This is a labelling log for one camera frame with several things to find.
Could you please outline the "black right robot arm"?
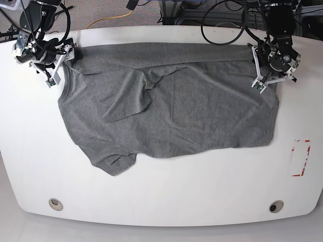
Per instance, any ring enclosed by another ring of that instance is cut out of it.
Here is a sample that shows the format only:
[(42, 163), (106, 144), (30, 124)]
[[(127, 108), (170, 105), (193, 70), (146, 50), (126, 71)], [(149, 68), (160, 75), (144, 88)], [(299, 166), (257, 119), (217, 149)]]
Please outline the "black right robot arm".
[[(61, 39), (44, 40), (56, 16), (57, 7), (61, 7), (67, 17), (67, 27)], [(59, 84), (59, 67), (76, 57), (76, 43), (69, 38), (71, 16), (61, 1), (30, 1), (23, 6), (20, 17), (20, 31), (13, 46), (12, 55), (19, 64), (28, 63), (36, 72), (44, 75), (49, 87)]]

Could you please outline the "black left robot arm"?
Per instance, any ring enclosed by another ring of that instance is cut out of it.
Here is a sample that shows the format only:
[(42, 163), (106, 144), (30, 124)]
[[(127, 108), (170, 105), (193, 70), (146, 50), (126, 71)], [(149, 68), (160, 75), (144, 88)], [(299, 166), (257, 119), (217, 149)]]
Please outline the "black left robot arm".
[(248, 7), (259, 11), (266, 31), (265, 39), (261, 40), (245, 29), (257, 42), (257, 46), (248, 45), (257, 73), (251, 87), (262, 93), (270, 84), (296, 82), (293, 73), (300, 64), (301, 55), (292, 47), (292, 35), (296, 30), (292, 1), (255, 1)]

